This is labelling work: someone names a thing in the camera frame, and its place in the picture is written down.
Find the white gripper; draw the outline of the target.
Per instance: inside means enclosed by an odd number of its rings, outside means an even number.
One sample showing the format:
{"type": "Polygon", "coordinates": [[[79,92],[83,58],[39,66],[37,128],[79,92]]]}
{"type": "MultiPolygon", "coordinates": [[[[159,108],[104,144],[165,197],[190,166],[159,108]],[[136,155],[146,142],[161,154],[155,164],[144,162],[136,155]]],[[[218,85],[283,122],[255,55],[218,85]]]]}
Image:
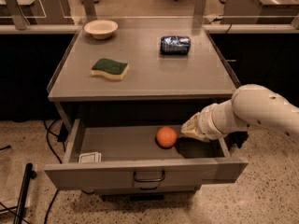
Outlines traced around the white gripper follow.
{"type": "Polygon", "coordinates": [[[191,116],[180,128],[180,132],[187,137],[202,142],[223,138],[224,134],[216,127],[213,121],[213,109],[216,104],[206,106],[200,113],[191,116]]]}

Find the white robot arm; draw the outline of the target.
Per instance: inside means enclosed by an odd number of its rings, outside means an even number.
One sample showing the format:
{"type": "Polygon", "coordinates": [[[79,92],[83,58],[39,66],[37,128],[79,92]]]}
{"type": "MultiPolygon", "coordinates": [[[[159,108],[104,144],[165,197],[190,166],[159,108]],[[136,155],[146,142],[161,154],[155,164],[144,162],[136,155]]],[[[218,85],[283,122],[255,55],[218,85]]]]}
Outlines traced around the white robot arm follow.
{"type": "Polygon", "coordinates": [[[281,95],[260,85],[239,87],[231,99],[195,113],[180,131],[203,142],[258,127],[276,130],[299,141],[299,108],[281,95]]]}

